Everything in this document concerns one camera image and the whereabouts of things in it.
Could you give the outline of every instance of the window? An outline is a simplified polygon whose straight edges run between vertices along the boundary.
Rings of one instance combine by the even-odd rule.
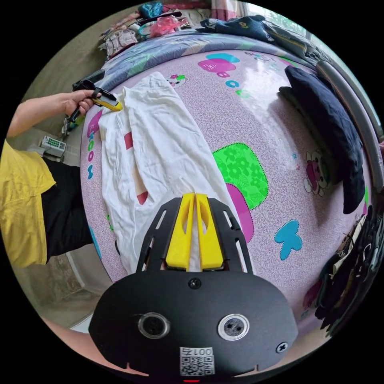
[[[251,3],[244,3],[247,15],[262,15],[267,21],[270,21],[279,27],[286,28],[289,31],[296,32],[302,36],[306,36],[307,31],[301,25],[296,24],[292,20],[280,15],[279,13],[270,11],[269,9],[259,7]]]
[[[324,53],[326,53],[334,62],[336,62],[347,74],[350,76],[352,81],[355,83],[355,85],[359,88],[360,92],[363,94],[364,98],[366,99],[367,103],[371,107],[375,118],[377,119],[378,123],[380,124],[379,117],[377,116],[375,109],[370,102],[368,95],[364,91],[363,87],[357,80],[357,78],[354,76],[352,71],[348,68],[348,66],[340,59],[339,56],[336,55],[335,52],[333,52],[324,42],[322,42],[319,38],[317,38],[315,35],[307,31],[304,27],[302,27],[299,24],[296,24],[292,20],[288,19],[285,16],[280,15],[279,13],[273,12],[269,9],[259,7],[258,5],[254,5],[251,3],[244,2],[244,12],[246,15],[262,15],[265,17],[267,21],[273,22],[277,26],[281,28],[285,28],[291,32],[296,32],[300,34],[301,36],[307,38],[312,42],[316,47],[321,49]]]

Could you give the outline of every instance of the white cloth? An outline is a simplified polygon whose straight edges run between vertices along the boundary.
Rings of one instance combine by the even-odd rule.
[[[213,155],[196,122],[172,86],[159,72],[116,95],[119,112],[99,121],[102,138],[102,193],[128,274],[136,271],[142,241],[160,206],[173,197],[195,192],[228,205],[232,199]],[[124,136],[131,132],[133,147]],[[132,171],[148,191],[140,205]],[[196,216],[190,271],[200,270]]]

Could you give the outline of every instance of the black pants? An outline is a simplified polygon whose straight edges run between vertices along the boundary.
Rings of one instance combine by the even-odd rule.
[[[81,195],[80,168],[47,160],[56,182],[41,195],[47,240],[47,262],[51,256],[92,244]]]

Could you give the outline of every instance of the black strap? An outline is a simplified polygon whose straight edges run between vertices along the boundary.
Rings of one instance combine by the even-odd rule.
[[[97,95],[101,92],[100,88],[96,88],[91,96],[91,99],[97,99]]]

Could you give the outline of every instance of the qr code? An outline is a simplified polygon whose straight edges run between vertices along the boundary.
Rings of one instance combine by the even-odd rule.
[[[215,374],[212,348],[180,348],[180,375],[207,376]]]

